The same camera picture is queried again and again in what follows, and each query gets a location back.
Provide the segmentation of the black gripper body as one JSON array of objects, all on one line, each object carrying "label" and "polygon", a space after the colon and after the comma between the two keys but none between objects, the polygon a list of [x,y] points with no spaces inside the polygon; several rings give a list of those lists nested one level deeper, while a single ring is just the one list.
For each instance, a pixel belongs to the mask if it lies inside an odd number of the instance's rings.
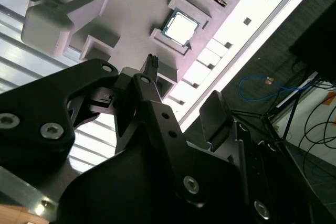
[{"label": "black gripper body", "polygon": [[135,144],[77,177],[57,223],[259,223],[253,179],[259,151],[226,141],[219,154],[175,140],[168,166],[149,142]]}]

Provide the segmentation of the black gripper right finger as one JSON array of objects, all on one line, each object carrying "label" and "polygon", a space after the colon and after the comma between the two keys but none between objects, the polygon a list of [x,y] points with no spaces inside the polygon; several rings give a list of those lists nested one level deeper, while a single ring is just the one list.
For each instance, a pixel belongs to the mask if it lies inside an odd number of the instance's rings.
[{"label": "black gripper right finger", "polygon": [[237,172],[243,216],[250,217],[252,223],[297,223],[280,150],[269,142],[254,142],[249,129],[234,120],[218,91],[212,92],[201,106],[200,120],[211,152]]}]

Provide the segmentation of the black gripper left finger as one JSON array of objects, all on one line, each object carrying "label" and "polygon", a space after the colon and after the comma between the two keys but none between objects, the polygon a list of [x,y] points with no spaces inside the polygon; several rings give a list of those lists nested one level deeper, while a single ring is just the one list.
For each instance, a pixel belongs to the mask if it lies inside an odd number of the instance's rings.
[{"label": "black gripper left finger", "polygon": [[149,55],[144,71],[129,76],[93,59],[3,93],[1,164],[15,173],[53,172],[65,162],[75,129],[112,114],[116,155],[77,177],[64,196],[81,202],[171,197],[201,208],[205,196],[190,148],[156,88],[158,66]]}]

